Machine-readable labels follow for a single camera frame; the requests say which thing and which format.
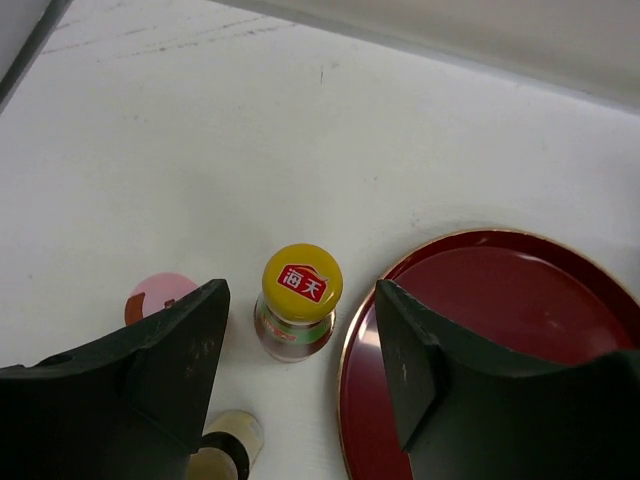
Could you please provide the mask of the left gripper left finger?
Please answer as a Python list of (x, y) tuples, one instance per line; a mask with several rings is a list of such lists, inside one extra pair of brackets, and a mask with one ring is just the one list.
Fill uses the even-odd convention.
[(1, 371), (5, 479), (182, 479), (230, 306), (214, 279), (111, 334)]

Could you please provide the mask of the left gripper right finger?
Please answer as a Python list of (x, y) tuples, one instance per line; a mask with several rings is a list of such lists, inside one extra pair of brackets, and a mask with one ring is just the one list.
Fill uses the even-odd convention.
[(416, 479), (635, 479), (639, 354), (566, 366), (494, 343), (389, 280), (375, 313)]

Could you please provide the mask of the yellow label oil bottle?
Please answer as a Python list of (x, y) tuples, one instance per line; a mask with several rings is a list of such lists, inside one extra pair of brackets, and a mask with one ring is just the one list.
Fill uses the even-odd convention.
[(264, 446), (260, 423), (243, 410), (221, 413), (203, 431), (199, 450), (190, 456), (188, 480), (247, 480)]

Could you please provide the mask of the yellow cap red sauce bottle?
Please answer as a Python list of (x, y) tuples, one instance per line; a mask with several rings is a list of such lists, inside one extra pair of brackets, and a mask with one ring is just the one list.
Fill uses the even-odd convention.
[(331, 254), (308, 243), (285, 246), (266, 263), (261, 286), (254, 327), (270, 356), (301, 362), (328, 343), (344, 286)]

